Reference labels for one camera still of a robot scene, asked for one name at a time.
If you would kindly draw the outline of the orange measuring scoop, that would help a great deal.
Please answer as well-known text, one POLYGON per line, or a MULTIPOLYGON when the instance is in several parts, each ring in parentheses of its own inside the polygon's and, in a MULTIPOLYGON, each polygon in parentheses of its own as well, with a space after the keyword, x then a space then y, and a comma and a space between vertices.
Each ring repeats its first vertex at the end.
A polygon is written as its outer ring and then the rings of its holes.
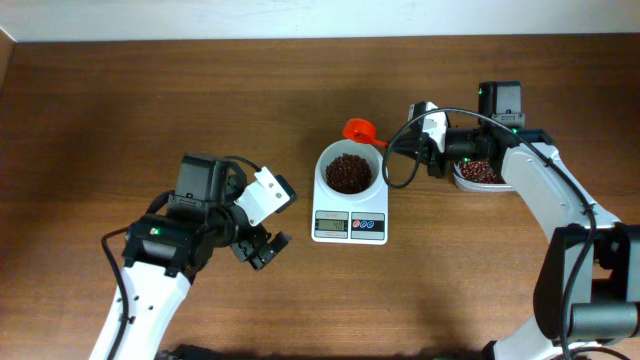
POLYGON ((342 135, 356 143, 367 144, 372 146, 387 148, 389 143, 377 138, 377 129, 373 123, 362 118, 349 119, 343 130, 342 135))

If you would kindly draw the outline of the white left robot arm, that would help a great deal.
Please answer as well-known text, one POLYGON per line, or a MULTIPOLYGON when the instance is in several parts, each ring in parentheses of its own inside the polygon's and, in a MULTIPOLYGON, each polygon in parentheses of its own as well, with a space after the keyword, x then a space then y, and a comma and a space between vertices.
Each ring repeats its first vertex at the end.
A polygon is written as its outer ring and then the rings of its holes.
POLYGON ((153 359, 166 329, 195 277, 217 248, 228 247, 254 270, 263 269, 288 244, 263 221, 297 198, 281 175, 255 166, 249 181, 238 156, 185 154, 174 189, 158 195, 146 212, 119 229, 124 262, 101 246, 117 288, 94 359, 153 359))

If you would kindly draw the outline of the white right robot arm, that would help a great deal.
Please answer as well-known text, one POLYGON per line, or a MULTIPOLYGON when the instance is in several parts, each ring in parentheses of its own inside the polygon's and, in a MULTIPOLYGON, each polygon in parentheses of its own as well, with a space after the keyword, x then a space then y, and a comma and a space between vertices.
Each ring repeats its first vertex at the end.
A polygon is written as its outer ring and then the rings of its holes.
POLYGON ((484 161, 525 202, 549 246, 534 289, 534 315, 488 343, 484 359, 572 359, 639 335, 639 228, 599 205, 560 158, 552 138, 525 126, 521 85, 484 82, 475 128, 455 128, 453 108, 410 106, 386 152, 442 177, 450 163, 484 161))

